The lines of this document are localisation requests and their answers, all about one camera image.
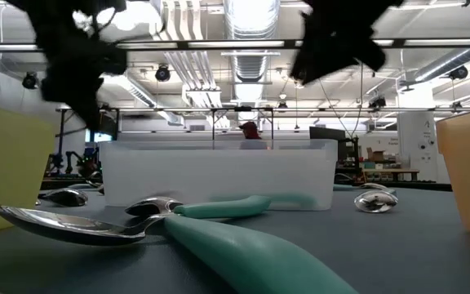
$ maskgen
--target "gray table surface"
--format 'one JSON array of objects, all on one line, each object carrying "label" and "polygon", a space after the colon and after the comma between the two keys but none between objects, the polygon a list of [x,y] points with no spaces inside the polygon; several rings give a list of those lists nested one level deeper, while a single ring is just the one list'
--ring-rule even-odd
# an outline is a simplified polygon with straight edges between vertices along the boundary
[{"label": "gray table surface", "polygon": [[[289,240],[360,293],[470,293],[470,233],[452,193],[398,189],[389,213],[358,212],[358,191],[335,192],[325,212],[266,212],[233,225]],[[47,208],[124,224],[120,207]],[[213,270],[165,236],[125,247],[88,247],[0,231],[2,293],[235,293]]]}]

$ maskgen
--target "ceiling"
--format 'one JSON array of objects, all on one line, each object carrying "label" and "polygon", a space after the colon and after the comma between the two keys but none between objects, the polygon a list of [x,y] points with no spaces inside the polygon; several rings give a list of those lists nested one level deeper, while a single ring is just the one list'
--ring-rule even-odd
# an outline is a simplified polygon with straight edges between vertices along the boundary
[{"label": "ceiling", "polygon": [[[445,0],[407,0],[406,5],[447,4],[457,1]],[[210,10],[202,10],[202,33],[207,39],[224,39],[224,14],[219,13],[222,0],[202,0],[202,6],[208,6]],[[305,8],[281,7],[277,38],[302,38],[303,28],[299,11]],[[25,15],[14,7],[4,8],[0,6],[0,42],[32,42],[33,32],[29,27]],[[436,37],[470,37],[470,7],[447,7],[415,10],[389,10],[376,24],[376,38],[436,38]],[[135,32],[143,31],[139,26]],[[125,34],[110,27],[104,31],[104,37],[115,39],[124,37]],[[372,77],[372,72],[360,68],[347,68],[323,79],[323,86],[332,104],[338,107],[349,107],[363,93],[368,92],[382,82],[386,77],[397,77],[402,70],[420,69],[430,62],[446,54],[450,49],[405,49],[388,50],[388,62],[377,74]],[[210,65],[217,85],[222,91],[221,100],[228,103],[234,96],[233,77],[230,71],[229,59],[221,56],[220,51],[208,51]],[[295,89],[292,82],[286,84],[284,74],[279,74],[276,69],[283,68],[284,72],[290,67],[294,56],[293,51],[280,51],[279,56],[272,56],[268,67],[267,81],[271,85],[264,88],[266,105],[277,105],[278,97],[284,88],[290,107],[295,107],[298,97],[298,107],[322,107],[328,106],[327,100],[319,83],[302,89]],[[184,107],[181,99],[182,82],[176,74],[172,75],[169,82],[157,82],[154,78],[155,70],[159,64],[166,63],[163,52],[132,52],[130,53],[130,68],[128,74],[138,80],[143,87],[157,97],[157,102],[169,107]],[[14,72],[26,72],[29,70],[44,69],[44,59],[40,54],[5,54],[4,65]],[[470,63],[467,68],[470,78]],[[385,89],[388,105],[396,105],[396,90],[394,80],[388,80],[392,87]],[[438,79],[434,82],[435,102],[438,105],[449,105],[454,98],[470,95],[470,80],[460,83],[454,88],[454,93],[448,79]],[[118,107],[135,107],[135,99],[127,91],[116,85],[105,85],[100,90],[100,99]]]}]

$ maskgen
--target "spoon with teal handle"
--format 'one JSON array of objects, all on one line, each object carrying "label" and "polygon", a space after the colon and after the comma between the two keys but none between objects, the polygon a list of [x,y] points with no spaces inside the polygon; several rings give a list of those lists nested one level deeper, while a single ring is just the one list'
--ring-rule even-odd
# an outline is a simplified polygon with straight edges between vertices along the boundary
[{"label": "spoon with teal handle", "polygon": [[186,219],[255,216],[264,212],[270,203],[268,197],[250,196],[237,201],[182,205],[175,207],[173,212],[150,216],[132,227],[112,225],[86,217],[2,205],[0,216],[21,229],[43,237],[86,245],[116,246],[144,239],[148,227],[175,214],[187,216]]},{"label": "spoon with teal handle", "polygon": [[166,231],[240,294],[357,294],[304,249],[270,234],[169,216]]}]

